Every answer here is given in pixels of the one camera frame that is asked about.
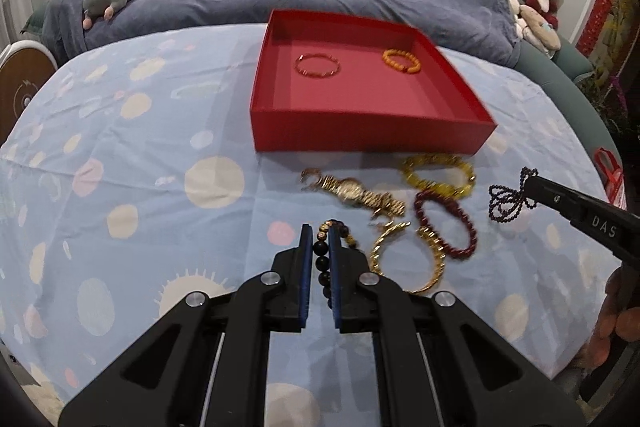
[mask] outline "human hand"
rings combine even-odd
[[[627,342],[640,341],[640,308],[632,308],[618,313],[618,293],[622,286],[622,274],[618,268],[605,288],[607,297],[600,309],[598,322],[593,335],[586,345],[584,365],[589,368],[600,367],[609,357],[610,336],[616,334]]]

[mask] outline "plush toy foot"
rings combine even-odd
[[[104,11],[104,20],[110,21],[113,17],[113,6],[107,6],[107,9]]]

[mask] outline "yellow beaded bracelet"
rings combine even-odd
[[[413,63],[413,66],[403,66],[402,64],[400,64],[400,62],[396,62],[395,60],[393,60],[391,58],[393,56],[408,58]],[[421,67],[420,60],[418,60],[418,58],[414,54],[404,52],[402,50],[386,50],[382,54],[382,60],[385,61],[385,64],[387,66],[390,66],[395,70],[400,71],[401,73],[417,73],[418,71],[420,71]]]
[[[424,165],[443,165],[458,168],[466,174],[466,184],[456,187],[448,183],[423,180],[415,173],[414,169]],[[418,190],[426,190],[428,188],[446,198],[464,198],[471,194],[476,186],[476,174],[473,166],[454,154],[427,153],[409,156],[402,163],[401,171],[404,180],[412,187]]]

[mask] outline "orange beaded bracelet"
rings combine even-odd
[[[403,66],[400,62],[393,60],[391,58],[393,56],[408,58],[413,63],[413,66]],[[418,60],[414,54],[409,52],[404,52],[402,50],[386,50],[382,54],[382,60],[385,61],[387,66],[390,66],[401,73],[417,73],[420,71],[420,60]]]

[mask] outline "watch face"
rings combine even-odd
[[[361,197],[363,192],[364,187],[359,181],[347,178],[337,188],[336,195],[344,201],[355,201]]]

